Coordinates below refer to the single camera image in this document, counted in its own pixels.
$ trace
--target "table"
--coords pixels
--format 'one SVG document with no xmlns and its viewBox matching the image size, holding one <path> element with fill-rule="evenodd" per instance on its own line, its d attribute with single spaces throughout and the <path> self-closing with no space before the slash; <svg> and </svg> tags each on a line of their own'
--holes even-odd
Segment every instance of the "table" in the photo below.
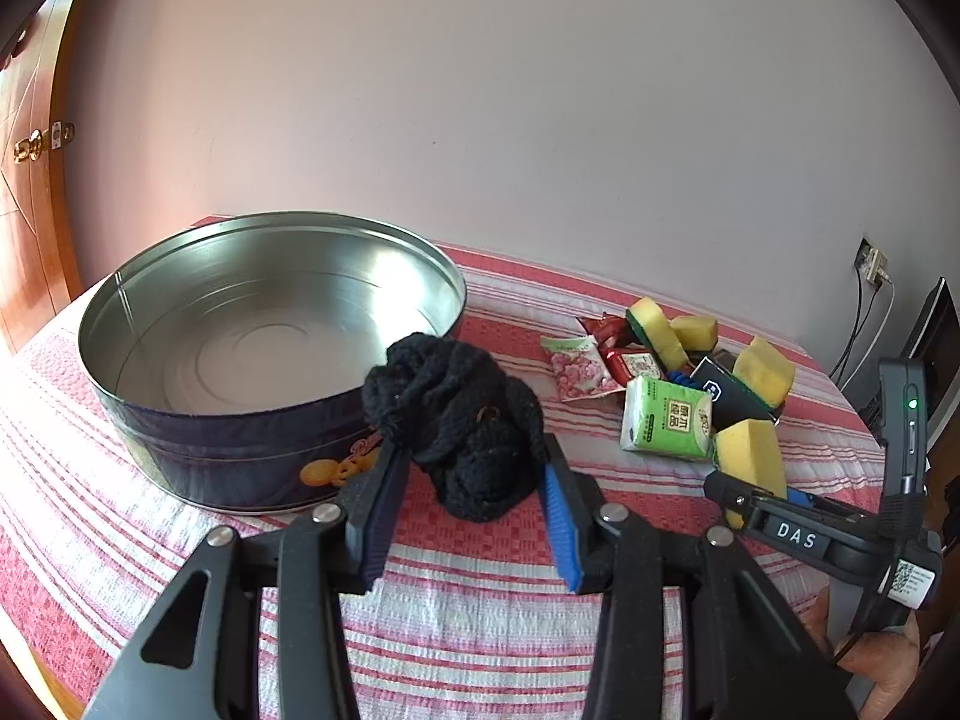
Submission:
<svg viewBox="0 0 960 720">
<path fill-rule="evenodd" d="M 697 308 L 647 289 L 445 250 L 469 287 L 462 340 L 488 349 L 530 384 L 571 466 L 658 527 L 699 533 L 712 523 L 717 508 L 701 490 L 708 469 L 622 452 L 616 404 L 560 403 L 539 348 L 541 334 L 582 335 L 578 314 L 622 313 L 636 295 L 651 295 L 669 317 Z M 0 371 L 0 605 L 83 702 L 206 531 L 229 523 L 246 536 L 291 519 L 201 511 L 139 473 L 80 367 L 76 333 L 89 295 Z M 721 344 L 741 350 L 753 333 L 722 320 Z M 880 447 L 803 349 L 762 335 L 798 365 L 776 429 L 787 482 L 875 510 Z M 750 548 L 795 610 L 812 605 L 826 576 L 757 543 Z M 675 717 L 680 621 L 666 593 L 664 716 Z M 265 597 L 263 611 L 261 712 L 272 718 L 275 596 Z M 459 522 L 435 503 L 425 475 L 411 469 L 383 579 L 367 596 L 344 596 L 343 612 L 364 717 L 580 716 L 599 599 L 566 592 L 536 496 L 498 522 Z"/>
</svg>

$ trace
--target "yellow sponge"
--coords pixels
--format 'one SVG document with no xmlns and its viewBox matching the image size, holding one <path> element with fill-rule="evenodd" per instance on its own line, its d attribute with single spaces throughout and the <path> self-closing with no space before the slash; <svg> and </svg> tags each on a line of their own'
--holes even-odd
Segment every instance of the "yellow sponge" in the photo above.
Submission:
<svg viewBox="0 0 960 720">
<path fill-rule="evenodd" d="M 627 309 L 627 322 L 642 341 L 654 347 L 666 370 L 680 370 L 690 362 L 664 311 L 650 298 L 640 298 Z"/>
<path fill-rule="evenodd" d="M 713 317 L 674 317 L 670 327 L 688 352 L 709 352 L 717 346 L 717 320 Z"/>
<path fill-rule="evenodd" d="M 754 338 L 733 364 L 733 375 L 746 384 L 771 409 L 781 405 L 793 386 L 793 362 L 765 338 Z"/>
<path fill-rule="evenodd" d="M 786 498 L 784 459 L 776 443 L 774 423 L 766 419 L 744 419 L 716 435 L 717 461 L 723 473 L 770 490 Z M 727 512 L 727 522 L 743 527 L 743 517 Z"/>
</svg>

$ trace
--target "round metal container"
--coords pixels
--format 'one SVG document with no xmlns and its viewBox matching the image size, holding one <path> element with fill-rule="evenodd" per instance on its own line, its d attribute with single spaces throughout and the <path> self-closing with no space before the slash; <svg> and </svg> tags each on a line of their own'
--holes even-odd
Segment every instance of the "round metal container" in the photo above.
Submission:
<svg viewBox="0 0 960 720">
<path fill-rule="evenodd" d="M 376 452 L 367 372 L 410 333 L 455 332 L 466 299 L 453 262 L 400 228 L 257 214 L 131 259 L 94 293 L 78 346 L 152 481 L 213 509 L 278 511 L 328 497 L 343 463 Z"/>
</svg>

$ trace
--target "black yarn ball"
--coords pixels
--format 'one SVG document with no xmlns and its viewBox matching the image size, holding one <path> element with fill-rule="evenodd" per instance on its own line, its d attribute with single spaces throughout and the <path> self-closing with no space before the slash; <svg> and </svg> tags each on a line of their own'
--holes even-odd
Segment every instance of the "black yarn ball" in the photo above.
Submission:
<svg viewBox="0 0 960 720">
<path fill-rule="evenodd" d="M 373 427 L 410 450 L 453 517 L 498 519 L 539 485 L 544 413 L 483 349 L 407 336 L 367 375 L 363 404 Z"/>
</svg>

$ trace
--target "wall socket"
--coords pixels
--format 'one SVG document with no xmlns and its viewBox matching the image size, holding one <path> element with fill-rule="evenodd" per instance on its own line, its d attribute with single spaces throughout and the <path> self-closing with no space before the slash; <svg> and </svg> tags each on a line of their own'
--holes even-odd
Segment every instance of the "wall socket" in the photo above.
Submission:
<svg viewBox="0 0 960 720">
<path fill-rule="evenodd" d="M 886 272 L 887 269 L 887 255 L 863 238 L 860 240 L 860 247 L 856 250 L 853 266 L 860 274 L 860 278 L 879 289 L 883 284 L 880 271 Z"/>
</svg>

